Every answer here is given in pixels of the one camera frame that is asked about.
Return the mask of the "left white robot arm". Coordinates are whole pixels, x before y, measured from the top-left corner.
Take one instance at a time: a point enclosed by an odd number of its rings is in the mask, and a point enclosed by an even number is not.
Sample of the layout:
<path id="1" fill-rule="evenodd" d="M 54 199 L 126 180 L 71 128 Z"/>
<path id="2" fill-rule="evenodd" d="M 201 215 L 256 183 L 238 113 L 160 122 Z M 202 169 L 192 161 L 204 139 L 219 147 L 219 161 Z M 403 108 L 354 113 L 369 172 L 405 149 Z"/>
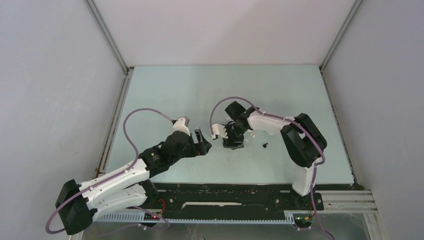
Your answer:
<path id="1" fill-rule="evenodd" d="M 192 134 L 176 130 L 165 141 L 139 153 L 135 160 L 101 177 L 77 183 L 71 179 L 63 184 L 55 207 L 63 231 L 77 234 L 102 215 L 141 206 L 153 208 L 158 194 L 151 178 L 159 175 L 183 158 L 205 156 L 212 144 L 195 129 Z"/>

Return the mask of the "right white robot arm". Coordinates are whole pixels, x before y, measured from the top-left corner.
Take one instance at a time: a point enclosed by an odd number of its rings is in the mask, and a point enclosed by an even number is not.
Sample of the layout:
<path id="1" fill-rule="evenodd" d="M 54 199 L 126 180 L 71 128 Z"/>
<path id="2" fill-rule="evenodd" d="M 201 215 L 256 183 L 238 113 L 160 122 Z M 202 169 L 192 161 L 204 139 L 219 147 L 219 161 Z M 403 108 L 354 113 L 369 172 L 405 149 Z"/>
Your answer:
<path id="1" fill-rule="evenodd" d="M 310 192 L 314 188 L 316 166 L 323 158 L 327 140 L 312 119 L 305 113 L 296 117 L 283 117 L 251 106 L 244 108 L 233 101 L 225 108 L 230 121 L 212 125 L 212 137 L 222 137 L 223 147 L 231 150 L 244 147 L 246 132 L 263 131 L 268 134 L 280 134 L 289 157 L 295 164 L 291 204 L 304 209 L 311 202 Z"/>

